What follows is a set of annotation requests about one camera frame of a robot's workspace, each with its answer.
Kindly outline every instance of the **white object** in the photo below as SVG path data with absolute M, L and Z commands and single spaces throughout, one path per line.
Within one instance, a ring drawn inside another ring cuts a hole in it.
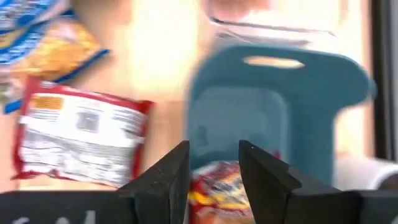
M 361 156 L 344 156 L 336 162 L 335 187 L 340 190 L 376 190 L 395 174 L 398 174 L 396 163 Z

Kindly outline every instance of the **blue snack bag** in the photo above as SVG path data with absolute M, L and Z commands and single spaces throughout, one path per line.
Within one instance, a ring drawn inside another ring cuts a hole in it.
M 70 0 L 0 0 L 0 34 L 52 19 L 70 8 Z
M 4 34 L 0 39 L 0 99 L 4 112 L 19 109 L 28 76 L 60 83 L 108 52 L 73 11 Z

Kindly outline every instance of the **wooden surface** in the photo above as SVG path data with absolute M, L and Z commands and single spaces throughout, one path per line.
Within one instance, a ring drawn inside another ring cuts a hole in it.
M 368 69 L 367 38 L 364 38 L 366 20 L 361 15 L 364 1 L 350 2 L 351 14 L 348 22 L 341 26 L 340 42 L 346 46 L 343 47 L 344 54 Z M 196 0 L 76 0 L 73 6 L 90 32 L 113 50 L 111 55 L 84 71 L 73 85 L 157 102 L 144 153 L 142 170 L 145 170 L 183 139 L 185 90 L 196 64 L 208 53 L 212 28 L 204 20 Z M 1 191 L 109 189 L 46 177 L 11 182 L 9 178 L 14 173 L 11 147 L 16 117 L 17 113 L 0 115 Z M 369 139 L 373 136 L 369 123 L 369 105 L 344 112 L 337 120 L 336 149 L 355 154 L 364 154 L 371 149 Z

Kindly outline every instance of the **clear plastic container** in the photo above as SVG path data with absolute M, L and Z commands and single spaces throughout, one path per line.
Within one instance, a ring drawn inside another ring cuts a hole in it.
M 216 29 L 215 48 L 241 42 L 272 43 L 339 53 L 335 32 L 342 0 L 207 0 L 206 15 Z

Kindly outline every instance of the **barcode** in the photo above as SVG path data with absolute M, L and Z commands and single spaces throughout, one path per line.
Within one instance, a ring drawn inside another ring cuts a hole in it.
M 89 132 L 98 132 L 98 121 L 100 116 L 92 112 L 79 112 L 78 121 L 76 124 L 77 129 Z

